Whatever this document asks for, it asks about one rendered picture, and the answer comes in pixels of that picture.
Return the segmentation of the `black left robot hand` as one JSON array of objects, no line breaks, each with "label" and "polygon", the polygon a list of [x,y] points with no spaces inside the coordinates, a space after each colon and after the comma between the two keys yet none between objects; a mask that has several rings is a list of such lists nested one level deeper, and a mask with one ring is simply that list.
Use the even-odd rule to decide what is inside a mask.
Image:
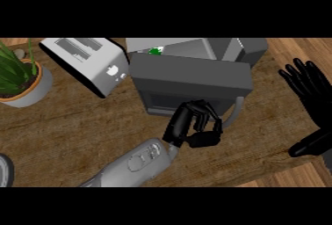
[{"label": "black left robot hand", "polygon": [[179,148],[183,142],[191,148],[203,148],[220,143],[222,133],[222,118],[211,104],[204,99],[192,100],[180,104],[163,140]]}]

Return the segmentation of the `dark grey microwave door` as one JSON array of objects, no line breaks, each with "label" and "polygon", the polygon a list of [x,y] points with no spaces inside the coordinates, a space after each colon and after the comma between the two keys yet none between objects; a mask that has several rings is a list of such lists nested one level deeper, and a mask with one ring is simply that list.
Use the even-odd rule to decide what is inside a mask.
[{"label": "dark grey microwave door", "polygon": [[204,99],[220,117],[235,106],[223,127],[238,119],[253,92],[248,63],[133,53],[130,76],[148,114],[172,117],[183,102]]}]

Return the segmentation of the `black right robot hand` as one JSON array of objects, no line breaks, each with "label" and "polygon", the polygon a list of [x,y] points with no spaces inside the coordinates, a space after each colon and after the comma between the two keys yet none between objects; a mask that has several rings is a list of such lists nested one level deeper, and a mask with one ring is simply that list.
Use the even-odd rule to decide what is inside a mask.
[{"label": "black right robot hand", "polygon": [[332,150],[332,84],[312,61],[294,58],[294,64],[287,64],[278,73],[319,129],[290,148],[288,153],[291,157],[319,156]]}]

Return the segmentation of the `grey microwave body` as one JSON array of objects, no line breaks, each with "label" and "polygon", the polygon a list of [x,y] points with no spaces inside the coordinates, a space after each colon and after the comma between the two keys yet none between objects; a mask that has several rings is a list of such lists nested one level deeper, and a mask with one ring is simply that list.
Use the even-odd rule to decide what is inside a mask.
[{"label": "grey microwave body", "polygon": [[[157,65],[167,60],[183,60],[251,69],[263,58],[269,44],[266,38],[127,38],[132,55],[130,70]],[[149,54],[160,48],[161,55]]]}]

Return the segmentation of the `grey round object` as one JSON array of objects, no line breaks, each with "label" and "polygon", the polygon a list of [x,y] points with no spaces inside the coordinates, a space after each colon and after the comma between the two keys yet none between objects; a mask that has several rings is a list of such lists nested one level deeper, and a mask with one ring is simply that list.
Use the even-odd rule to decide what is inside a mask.
[{"label": "grey round object", "polygon": [[0,187],[11,187],[15,181],[15,165],[11,158],[0,154]]}]

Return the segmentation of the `grey plant pot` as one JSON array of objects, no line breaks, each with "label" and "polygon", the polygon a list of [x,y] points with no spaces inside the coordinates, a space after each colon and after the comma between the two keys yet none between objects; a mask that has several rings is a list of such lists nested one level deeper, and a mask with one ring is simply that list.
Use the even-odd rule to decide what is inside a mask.
[{"label": "grey plant pot", "polygon": [[54,84],[54,76],[49,69],[39,62],[36,62],[36,65],[39,71],[36,82],[17,96],[0,98],[0,103],[21,108],[34,105],[46,97]]}]

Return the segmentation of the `green leafy plant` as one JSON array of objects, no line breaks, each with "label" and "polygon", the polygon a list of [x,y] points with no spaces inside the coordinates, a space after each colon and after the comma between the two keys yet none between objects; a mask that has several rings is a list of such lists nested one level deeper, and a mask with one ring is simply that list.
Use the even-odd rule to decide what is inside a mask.
[{"label": "green leafy plant", "polygon": [[12,98],[37,80],[40,69],[34,57],[24,62],[0,40],[0,95]]}]

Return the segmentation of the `white toaster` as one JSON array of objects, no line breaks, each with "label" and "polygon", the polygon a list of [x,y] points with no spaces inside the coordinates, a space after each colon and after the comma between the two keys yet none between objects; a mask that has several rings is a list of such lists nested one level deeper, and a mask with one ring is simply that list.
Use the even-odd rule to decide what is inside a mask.
[{"label": "white toaster", "polygon": [[108,38],[46,38],[39,46],[99,98],[107,98],[129,75],[124,47]]}]

